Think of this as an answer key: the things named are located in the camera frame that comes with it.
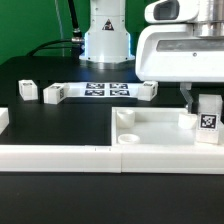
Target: black table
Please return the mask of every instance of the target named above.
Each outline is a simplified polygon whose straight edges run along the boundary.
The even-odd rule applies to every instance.
[[[38,84],[38,101],[21,99],[21,79]],[[0,106],[9,107],[10,125],[0,144],[110,145],[112,106],[185,105],[179,85],[167,83],[160,84],[158,96],[151,102],[67,98],[59,105],[43,104],[41,92],[50,84],[80,81],[140,82],[133,68],[99,71],[81,68],[70,58],[17,57],[1,65]],[[223,94],[219,84],[209,89],[198,85],[192,92],[201,91]],[[86,120],[92,121],[91,125],[83,125]],[[80,132],[76,135],[69,132],[77,128]],[[88,139],[83,138],[86,129],[92,130]],[[0,173],[1,224],[221,224],[223,198],[223,175]]]

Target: white block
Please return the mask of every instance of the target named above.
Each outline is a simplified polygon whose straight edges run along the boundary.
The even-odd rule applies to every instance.
[[[8,108],[0,108],[0,134],[9,124]]]
[[[32,80],[20,80],[19,93],[22,96],[23,100],[38,99],[37,86]]]
[[[158,92],[158,82],[147,81],[138,87],[138,99],[151,101]]]
[[[54,83],[44,89],[44,103],[58,104],[67,97],[68,83]]]
[[[221,113],[222,97],[220,95],[199,95],[196,142],[219,143]]]

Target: white plastic part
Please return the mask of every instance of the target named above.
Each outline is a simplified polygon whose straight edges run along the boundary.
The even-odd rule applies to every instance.
[[[179,114],[178,126],[182,129],[195,129],[198,116],[196,114],[189,114],[181,112]]]
[[[145,9],[145,20],[148,23],[179,23],[194,20],[199,13],[199,0],[178,0],[180,9],[179,15],[174,20],[156,20],[154,18],[154,9],[160,4],[167,0],[157,1],[148,5]]]
[[[151,101],[158,92],[158,82],[147,81],[138,87],[138,99]]]
[[[67,83],[54,83],[44,89],[44,103],[58,104],[67,97],[69,85]]]
[[[20,80],[19,93],[23,100],[37,100],[38,90],[36,84],[32,80]]]
[[[198,126],[196,130],[197,142],[219,143],[222,104],[222,97],[220,95],[199,95]]]
[[[9,124],[8,108],[0,108],[0,134]]]
[[[130,35],[125,29],[125,0],[91,0],[91,26],[85,34],[80,60],[120,63],[133,60]]]
[[[120,173],[121,153],[105,146],[1,145],[0,171]]]
[[[117,111],[117,126],[120,128],[131,128],[135,123],[135,112],[130,109]]]
[[[181,39],[199,39],[193,37],[193,25],[144,29],[137,46],[137,76],[142,81],[224,82],[223,51],[157,51],[159,41]]]
[[[123,134],[118,137],[118,142],[122,145],[139,144],[140,138],[139,136],[133,134]]]
[[[113,108],[112,143],[121,150],[122,172],[224,174],[224,125],[218,145],[195,144],[195,129],[178,126],[179,108],[129,108],[136,120],[129,133],[141,138],[140,144],[122,145],[118,137],[126,132],[116,126]]]

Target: green background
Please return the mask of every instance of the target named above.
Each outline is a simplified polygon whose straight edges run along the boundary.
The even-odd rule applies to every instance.
[[[132,36],[135,54],[140,32],[147,24],[144,9],[153,0],[126,0],[126,28]],[[81,31],[90,26],[90,0],[74,0]],[[58,0],[63,33],[72,37],[72,24],[67,0]],[[48,41],[60,39],[55,0],[0,1],[0,64],[14,56],[26,55]],[[37,55],[62,55],[61,50],[45,50]]]

